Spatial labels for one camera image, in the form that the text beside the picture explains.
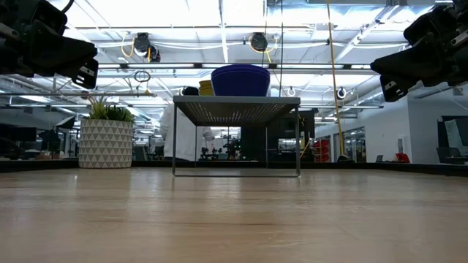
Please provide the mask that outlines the dark wall board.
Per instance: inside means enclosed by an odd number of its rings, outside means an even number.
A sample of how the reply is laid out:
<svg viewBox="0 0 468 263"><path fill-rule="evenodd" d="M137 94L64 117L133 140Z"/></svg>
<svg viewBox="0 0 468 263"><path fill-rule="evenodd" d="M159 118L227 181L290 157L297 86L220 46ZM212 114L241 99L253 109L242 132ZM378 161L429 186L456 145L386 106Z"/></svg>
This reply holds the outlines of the dark wall board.
<svg viewBox="0 0 468 263"><path fill-rule="evenodd" d="M440 147L468 148L468 116L442 116L437 132Z"/></svg>

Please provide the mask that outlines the person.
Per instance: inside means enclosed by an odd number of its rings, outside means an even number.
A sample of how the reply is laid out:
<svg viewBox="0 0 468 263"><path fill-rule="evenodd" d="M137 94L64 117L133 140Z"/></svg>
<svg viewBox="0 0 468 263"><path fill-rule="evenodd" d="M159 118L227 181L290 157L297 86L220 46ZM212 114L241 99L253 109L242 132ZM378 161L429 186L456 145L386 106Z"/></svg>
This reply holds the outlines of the person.
<svg viewBox="0 0 468 263"><path fill-rule="evenodd" d="M173 130L174 130L174 115L176 115L176 147L175 157L177 161L195 161L197 154L200 152L198 148L201 146L202 139L213 141L214 134L208 126L195 126L181 111L174 110L174 105L171 104L165 108L160 122L159 133L164 139L164 158L171 161L173 157Z"/></svg>

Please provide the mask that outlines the rack with red bins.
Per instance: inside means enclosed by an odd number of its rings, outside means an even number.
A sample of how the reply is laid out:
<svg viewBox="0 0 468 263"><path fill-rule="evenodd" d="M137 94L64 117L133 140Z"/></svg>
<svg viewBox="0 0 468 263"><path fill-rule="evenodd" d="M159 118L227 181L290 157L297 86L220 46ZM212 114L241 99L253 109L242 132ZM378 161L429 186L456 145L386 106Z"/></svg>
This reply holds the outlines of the rack with red bins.
<svg viewBox="0 0 468 263"><path fill-rule="evenodd" d="M328 163L330 157L330 140L316 140L312 145L315 163Z"/></svg>

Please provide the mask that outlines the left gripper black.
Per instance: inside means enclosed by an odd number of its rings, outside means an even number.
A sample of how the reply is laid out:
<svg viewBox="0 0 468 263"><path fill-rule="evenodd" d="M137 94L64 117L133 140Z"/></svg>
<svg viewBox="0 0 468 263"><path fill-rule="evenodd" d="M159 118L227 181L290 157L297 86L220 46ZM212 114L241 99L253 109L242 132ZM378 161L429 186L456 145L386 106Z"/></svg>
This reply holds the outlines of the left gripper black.
<svg viewBox="0 0 468 263"><path fill-rule="evenodd" d="M99 68L94 44L48 31L33 31L26 38L34 11L35 0L0 0L0 75L59 73L94 89Z"/></svg>

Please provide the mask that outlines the grey perforated metal shelf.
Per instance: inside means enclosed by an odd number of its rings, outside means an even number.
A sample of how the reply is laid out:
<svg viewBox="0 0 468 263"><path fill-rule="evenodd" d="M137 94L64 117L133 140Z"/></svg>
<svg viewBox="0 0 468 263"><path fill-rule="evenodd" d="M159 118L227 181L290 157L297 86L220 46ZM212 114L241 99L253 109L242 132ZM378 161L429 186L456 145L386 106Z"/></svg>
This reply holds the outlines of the grey perforated metal shelf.
<svg viewBox="0 0 468 263"><path fill-rule="evenodd" d="M172 174L175 177L203 178L299 178L301 176L300 132L298 108L301 99L298 97L264 97L264 96L174 96L173 116L173 160ZM216 168L215 172L205 173L176 172L177 145L177 112L178 108L186 117L198 126L226 127L263 127L265 129L265 168L255 172L253 168ZM294 110L295 118L295 175L287 176L284 172L268 171L268 125L271 121Z"/></svg>

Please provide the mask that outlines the green plant in patterned pot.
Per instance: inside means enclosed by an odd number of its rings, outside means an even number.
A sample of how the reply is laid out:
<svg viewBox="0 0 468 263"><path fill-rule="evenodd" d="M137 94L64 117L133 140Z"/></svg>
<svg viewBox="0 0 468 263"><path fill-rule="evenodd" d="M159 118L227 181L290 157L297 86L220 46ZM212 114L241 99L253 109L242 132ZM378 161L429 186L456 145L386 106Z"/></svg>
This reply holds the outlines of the green plant in patterned pot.
<svg viewBox="0 0 468 263"><path fill-rule="evenodd" d="M84 169L125 169L132 165L135 117L125 107L90 96L89 117L80 123L78 164Z"/></svg>

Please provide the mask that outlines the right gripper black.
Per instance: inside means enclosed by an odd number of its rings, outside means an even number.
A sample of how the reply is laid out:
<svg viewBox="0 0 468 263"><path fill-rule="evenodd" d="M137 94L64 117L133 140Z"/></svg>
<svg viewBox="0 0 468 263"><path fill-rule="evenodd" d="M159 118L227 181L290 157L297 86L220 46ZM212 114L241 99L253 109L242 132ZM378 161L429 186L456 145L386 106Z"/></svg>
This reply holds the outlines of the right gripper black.
<svg viewBox="0 0 468 263"><path fill-rule="evenodd" d="M397 83L416 83L437 74L437 83L449 86L468 82L468 0L452 0L438 6L441 25L439 42L427 34L410 49L376 59L371 69L380 76L386 102L396 102L407 95Z"/></svg>

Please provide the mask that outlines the black table edge rail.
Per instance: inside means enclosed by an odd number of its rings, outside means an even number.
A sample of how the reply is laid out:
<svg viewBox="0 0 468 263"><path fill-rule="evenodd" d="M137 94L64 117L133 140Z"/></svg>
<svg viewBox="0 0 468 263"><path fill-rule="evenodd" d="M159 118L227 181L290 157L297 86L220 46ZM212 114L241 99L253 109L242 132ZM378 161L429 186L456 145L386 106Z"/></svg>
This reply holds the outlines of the black table edge rail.
<svg viewBox="0 0 468 263"><path fill-rule="evenodd" d="M291 161L270 161L268 163L253 161L178 161L177 168L270 168L270 169L295 169L295 163ZM0 173L25 172L47 169L74 169L78 168L76 159L61 160L19 160L0 161ZM379 169L397 172L414 172L430 175L444 175L468 178L468 165L458 164L407 164L398 162L377 163L313 163L302 162L301 171L307 169Z"/></svg>

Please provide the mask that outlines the long light bar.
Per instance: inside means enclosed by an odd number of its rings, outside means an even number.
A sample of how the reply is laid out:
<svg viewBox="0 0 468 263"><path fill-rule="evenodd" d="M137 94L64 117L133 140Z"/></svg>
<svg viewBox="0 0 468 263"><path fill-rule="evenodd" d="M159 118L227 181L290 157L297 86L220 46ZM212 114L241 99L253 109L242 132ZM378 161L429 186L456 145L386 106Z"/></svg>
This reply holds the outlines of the long light bar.
<svg viewBox="0 0 468 263"><path fill-rule="evenodd" d="M249 64L170 63L170 64L100 64L98 69L218 69ZM264 69L332 69L331 64L252 64Z"/></svg>

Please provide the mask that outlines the black cabinet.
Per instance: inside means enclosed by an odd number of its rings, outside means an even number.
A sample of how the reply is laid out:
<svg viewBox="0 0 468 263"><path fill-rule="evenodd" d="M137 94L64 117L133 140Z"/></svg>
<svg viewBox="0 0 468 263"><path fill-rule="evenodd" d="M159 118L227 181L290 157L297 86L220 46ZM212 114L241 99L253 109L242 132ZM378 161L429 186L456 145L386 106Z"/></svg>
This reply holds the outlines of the black cabinet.
<svg viewBox="0 0 468 263"><path fill-rule="evenodd" d="M295 161L295 113L288 113L267 127L241 128L241 155L250 161Z"/></svg>

